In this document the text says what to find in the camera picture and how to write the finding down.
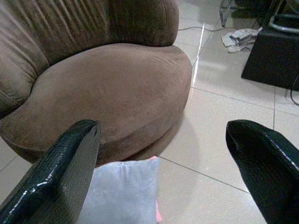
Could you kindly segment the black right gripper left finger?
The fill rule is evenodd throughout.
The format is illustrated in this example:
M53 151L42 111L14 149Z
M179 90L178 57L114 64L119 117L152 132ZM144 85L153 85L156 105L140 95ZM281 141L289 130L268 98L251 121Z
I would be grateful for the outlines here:
M59 136L0 206L2 224L74 224L100 147L101 125L84 119Z

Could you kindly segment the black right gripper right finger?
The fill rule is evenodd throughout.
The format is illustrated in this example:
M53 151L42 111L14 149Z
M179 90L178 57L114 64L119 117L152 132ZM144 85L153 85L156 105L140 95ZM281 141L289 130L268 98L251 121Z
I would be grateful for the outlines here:
M299 151L282 134L254 121L232 120L226 144L265 221L299 222Z

